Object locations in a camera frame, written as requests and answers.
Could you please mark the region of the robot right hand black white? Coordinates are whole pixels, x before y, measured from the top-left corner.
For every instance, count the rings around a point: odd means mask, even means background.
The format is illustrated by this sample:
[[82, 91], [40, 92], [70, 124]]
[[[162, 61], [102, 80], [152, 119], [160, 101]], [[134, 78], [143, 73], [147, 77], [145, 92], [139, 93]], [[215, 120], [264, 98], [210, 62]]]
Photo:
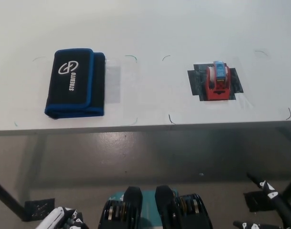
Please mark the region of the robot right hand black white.
[[234, 221], [233, 226], [238, 229], [291, 229], [291, 182], [283, 192], [279, 192], [266, 179], [250, 173], [247, 173], [247, 177], [260, 189], [244, 194], [249, 211], [256, 213], [275, 210], [283, 226], [250, 221]]

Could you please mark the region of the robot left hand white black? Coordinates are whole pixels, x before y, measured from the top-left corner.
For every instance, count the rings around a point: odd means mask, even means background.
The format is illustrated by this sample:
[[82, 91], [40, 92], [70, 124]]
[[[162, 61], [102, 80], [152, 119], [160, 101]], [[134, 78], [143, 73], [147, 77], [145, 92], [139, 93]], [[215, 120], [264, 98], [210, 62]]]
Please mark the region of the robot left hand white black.
[[76, 209], [55, 208], [36, 229], [88, 229], [81, 212]]

